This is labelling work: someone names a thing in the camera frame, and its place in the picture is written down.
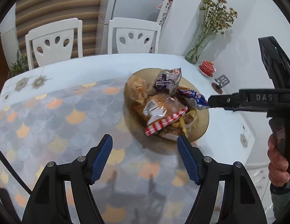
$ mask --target plastic wrapper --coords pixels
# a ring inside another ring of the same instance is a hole
[[[148,98],[146,81],[139,77],[131,77],[127,81],[127,89],[130,99],[143,105]]]
[[[167,70],[163,69],[158,74],[154,82],[151,83],[147,90],[148,95],[153,96],[157,93],[164,92],[172,95],[177,91],[181,80],[181,69]]]
[[[189,111],[178,121],[170,124],[157,132],[159,137],[167,140],[176,141],[178,136],[185,134],[188,137],[191,134],[192,128],[198,122],[198,115],[196,110]]]
[[[179,94],[180,96],[183,96],[183,100],[185,101],[186,105],[191,109],[199,111],[210,108],[210,106],[208,105],[208,101],[205,99],[205,97],[201,93],[196,92],[193,89],[182,90],[182,88],[179,86],[178,98]]]
[[[147,136],[176,122],[187,112],[186,106],[166,93],[157,93],[149,97],[146,105],[138,105],[135,109],[146,121]]]

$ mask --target metal screw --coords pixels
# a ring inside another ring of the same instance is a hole
[[[204,161],[205,161],[205,162],[211,162],[211,161],[212,161],[212,158],[209,157],[209,156],[206,156],[206,157],[204,158]]]
[[[78,161],[82,162],[82,161],[85,161],[86,160],[86,157],[85,156],[79,156],[77,158]]]
[[[55,164],[55,163],[54,163],[53,161],[49,161],[49,162],[47,163],[46,166],[47,166],[47,167],[52,167],[52,166],[54,166],[54,164]]]
[[[236,161],[234,164],[235,164],[236,167],[242,167],[243,166],[239,161]]]

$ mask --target glass vase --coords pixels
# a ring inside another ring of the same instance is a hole
[[[204,32],[205,31],[201,27],[197,37],[195,37],[192,40],[192,43],[189,46],[188,52],[185,55],[185,59],[191,64],[197,63],[201,53],[204,51],[207,44],[213,38],[213,34],[206,36]]]

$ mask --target green leaves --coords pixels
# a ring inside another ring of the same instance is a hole
[[[27,71],[27,64],[28,64],[27,54],[21,55],[19,50],[17,50],[16,63],[13,63],[12,66],[10,67],[8,78],[12,78],[16,75],[19,75]]]

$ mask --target patterned tablecloth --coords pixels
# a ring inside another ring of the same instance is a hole
[[[72,162],[96,146],[105,133],[113,150],[91,190],[105,223],[184,223],[198,192],[176,144],[158,150],[140,143],[126,126],[127,78],[59,90],[0,111],[0,150],[33,189],[44,166]],[[6,188],[20,218],[29,195],[0,162],[0,188]],[[212,222],[223,189],[219,188]],[[70,182],[66,194],[73,223],[80,223]]]

